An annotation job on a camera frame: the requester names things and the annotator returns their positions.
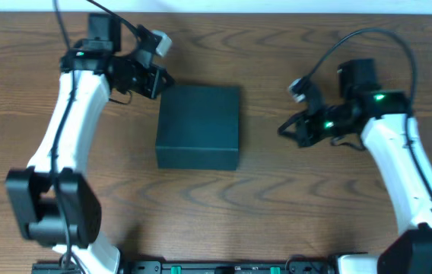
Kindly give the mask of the dark green gift box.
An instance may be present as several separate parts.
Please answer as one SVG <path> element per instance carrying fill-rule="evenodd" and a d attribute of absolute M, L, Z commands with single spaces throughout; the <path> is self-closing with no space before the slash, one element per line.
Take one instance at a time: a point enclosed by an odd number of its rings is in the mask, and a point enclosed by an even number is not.
<path fill-rule="evenodd" d="M 240 88 L 177 85 L 162 93 L 155 151 L 163 169 L 236 170 Z"/>

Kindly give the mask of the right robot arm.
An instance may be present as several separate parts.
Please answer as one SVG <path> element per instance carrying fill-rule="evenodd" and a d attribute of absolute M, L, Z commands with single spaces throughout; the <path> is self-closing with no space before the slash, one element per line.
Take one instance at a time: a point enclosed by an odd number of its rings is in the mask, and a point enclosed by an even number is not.
<path fill-rule="evenodd" d="M 372 59 L 355 59 L 338 67 L 343 104 L 325 104 L 310 77 L 288 88 L 307 108 L 278 128 L 278 134 L 306 148 L 329 139 L 343 145 L 356 134 L 356 149 L 373 157 L 392 201 L 398 238 L 380 255 L 337 255 L 328 273 L 432 273 L 432 166 L 418 132 L 411 101 L 404 91 L 384 90 Z"/>

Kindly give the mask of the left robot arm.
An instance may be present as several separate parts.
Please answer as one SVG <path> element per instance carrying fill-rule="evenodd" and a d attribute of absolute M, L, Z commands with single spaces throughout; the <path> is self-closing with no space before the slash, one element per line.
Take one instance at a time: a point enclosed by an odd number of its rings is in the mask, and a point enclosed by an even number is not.
<path fill-rule="evenodd" d="M 114 14 L 89 15 L 87 37 L 68 44 L 59 61 L 59 95 L 40 146 L 5 179 L 22 238 L 58 252 L 57 272 L 120 271 L 122 254 L 100 230 L 101 205 L 87 183 L 91 144 L 114 91 L 154 99 L 174 83 L 153 61 L 167 54 L 171 39 L 131 26 L 136 46 L 122 54 L 124 24 Z"/>

